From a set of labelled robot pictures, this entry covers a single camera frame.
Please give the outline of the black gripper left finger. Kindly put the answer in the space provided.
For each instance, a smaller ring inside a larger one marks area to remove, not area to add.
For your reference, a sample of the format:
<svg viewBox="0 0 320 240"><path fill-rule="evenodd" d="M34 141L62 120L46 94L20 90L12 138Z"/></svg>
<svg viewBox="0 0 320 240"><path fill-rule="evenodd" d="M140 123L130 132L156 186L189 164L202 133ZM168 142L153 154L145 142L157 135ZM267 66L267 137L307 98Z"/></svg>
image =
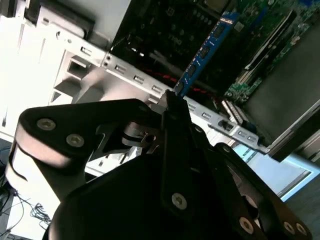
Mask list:
<svg viewBox="0 0 320 240"><path fill-rule="evenodd" d="M135 160L162 161L160 200L173 215L190 220L191 150L194 145L167 91L162 113L138 99L35 107L18 119L6 176L10 184L37 197L51 216L85 184Z"/></svg>

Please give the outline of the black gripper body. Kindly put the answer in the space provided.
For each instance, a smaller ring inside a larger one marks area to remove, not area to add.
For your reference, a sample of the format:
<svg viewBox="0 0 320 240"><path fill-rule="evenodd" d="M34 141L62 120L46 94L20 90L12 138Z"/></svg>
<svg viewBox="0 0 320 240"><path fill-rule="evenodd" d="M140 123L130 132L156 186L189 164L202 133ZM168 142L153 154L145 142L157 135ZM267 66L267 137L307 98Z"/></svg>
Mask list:
<svg viewBox="0 0 320 240"><path fill-rule="evenodd" d="M190 220L161 203L162 161L139 156L83 185L57 208L46 240L226 240L233 228L200 174L190 164Z"/></svg>

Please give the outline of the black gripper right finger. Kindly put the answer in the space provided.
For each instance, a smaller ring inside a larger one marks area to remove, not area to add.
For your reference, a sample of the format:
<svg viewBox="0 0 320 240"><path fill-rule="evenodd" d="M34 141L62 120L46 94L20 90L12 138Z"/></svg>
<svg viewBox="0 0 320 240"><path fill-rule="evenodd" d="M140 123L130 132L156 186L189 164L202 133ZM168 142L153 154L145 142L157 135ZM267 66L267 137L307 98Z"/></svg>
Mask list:
<svg viewBox="0 0 320 240"><path fill-rule="evenodd" d="M199 171L209 190L210 228L220 240L311 240L307 226L225 143L210 145L192 123L188 103L175 101L177 115L200 155Z"/></svg>

